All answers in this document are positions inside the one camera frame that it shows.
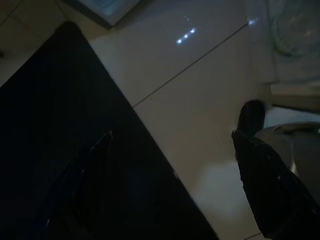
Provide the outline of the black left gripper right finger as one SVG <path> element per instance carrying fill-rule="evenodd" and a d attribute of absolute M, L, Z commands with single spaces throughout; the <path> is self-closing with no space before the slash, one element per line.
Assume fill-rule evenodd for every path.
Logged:
<path fill-rule="evenodd" d="M 240 179 L 260 232 L 271 240 L 318 240 L 320 205 L 262 140 L 231 134 Z"/>

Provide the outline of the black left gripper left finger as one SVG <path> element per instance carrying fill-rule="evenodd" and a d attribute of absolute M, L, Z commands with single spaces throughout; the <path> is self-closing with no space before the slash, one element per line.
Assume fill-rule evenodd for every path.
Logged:
<path fill-rule="evenodd" d="M 104 208 L 108 130 L 92 147 L 82 148 L 55 180 L 32 225 L 34 240 L 92 240 Z"/>

